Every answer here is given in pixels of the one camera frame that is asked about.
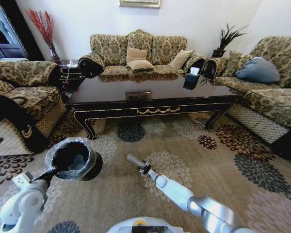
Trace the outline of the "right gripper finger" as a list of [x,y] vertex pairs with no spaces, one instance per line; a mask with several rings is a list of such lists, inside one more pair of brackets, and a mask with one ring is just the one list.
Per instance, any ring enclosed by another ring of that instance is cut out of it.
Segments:
[[138,159],[137,157],[128,154],[128,161],[133,163],[135,166],[146,166],[146,163],[142,160]]
[[144,162],[135,156],[127,156],[127,160],[140,169],[144,168]]

